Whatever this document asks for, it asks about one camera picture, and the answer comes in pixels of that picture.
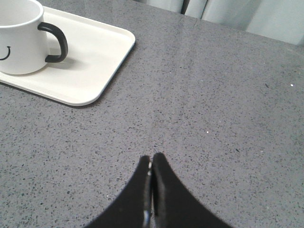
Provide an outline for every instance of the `mug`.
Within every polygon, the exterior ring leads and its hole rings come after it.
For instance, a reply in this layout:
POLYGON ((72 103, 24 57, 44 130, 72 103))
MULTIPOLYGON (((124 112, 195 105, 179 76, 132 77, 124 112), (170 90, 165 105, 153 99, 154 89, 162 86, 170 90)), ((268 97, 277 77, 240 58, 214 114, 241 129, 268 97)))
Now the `mug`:
POLYGON ((43 6, 36 0, 0 0, 0 71, 21 75, 67 56, 67 39, 55 25, 43 21, 43 6), (50 55, 47 33, 60 44, 61 54, 50 55))

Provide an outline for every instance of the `quartz countertop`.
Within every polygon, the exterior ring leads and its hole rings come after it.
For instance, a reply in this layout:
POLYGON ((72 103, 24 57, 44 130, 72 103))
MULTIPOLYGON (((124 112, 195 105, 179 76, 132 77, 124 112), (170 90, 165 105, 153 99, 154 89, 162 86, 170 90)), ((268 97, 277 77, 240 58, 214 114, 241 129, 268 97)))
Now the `quartz countertop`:
POLYGON ((0 227, 83 227, 166 155, 235 228, 302 228, 304 48, 132 0, 41 0, 136 37, 74 108, 0 84, 0 227))

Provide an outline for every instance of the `white tray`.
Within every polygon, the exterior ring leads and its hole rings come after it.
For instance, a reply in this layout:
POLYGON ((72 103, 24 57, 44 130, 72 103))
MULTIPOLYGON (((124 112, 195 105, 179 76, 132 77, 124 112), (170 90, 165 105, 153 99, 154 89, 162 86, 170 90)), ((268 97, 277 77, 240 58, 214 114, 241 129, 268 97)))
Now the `white tray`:
MULTIPOLYGON (((65 34, 68 55, 61 63, 47 64, 35 73, 12 76, 0 72, 0 82, 73 106, 95 101, 135 43, 122 28, 44 7, 44 21, 65 34)), ((52 55, 60 52, 48 34, 52 55)))

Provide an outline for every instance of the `smiley face print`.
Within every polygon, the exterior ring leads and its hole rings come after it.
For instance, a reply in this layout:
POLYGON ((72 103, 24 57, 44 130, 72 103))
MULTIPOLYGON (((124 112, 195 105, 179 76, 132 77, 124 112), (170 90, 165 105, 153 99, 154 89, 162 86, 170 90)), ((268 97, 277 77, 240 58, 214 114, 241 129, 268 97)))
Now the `smiley face print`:
POLYGON ((0 61, 7 59, 10 56, 10 46, 7 46, 8 54, 4 58, 0 58, 0 61))

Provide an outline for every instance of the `white curtain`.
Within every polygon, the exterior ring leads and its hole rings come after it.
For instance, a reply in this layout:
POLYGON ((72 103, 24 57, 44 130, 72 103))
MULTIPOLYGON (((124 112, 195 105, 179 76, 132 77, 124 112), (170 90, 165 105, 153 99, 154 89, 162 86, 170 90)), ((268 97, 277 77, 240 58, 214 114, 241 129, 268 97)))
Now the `white curtain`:
POLYGON ((295 45, 304 45, 304 0, 136 0, 295 45))

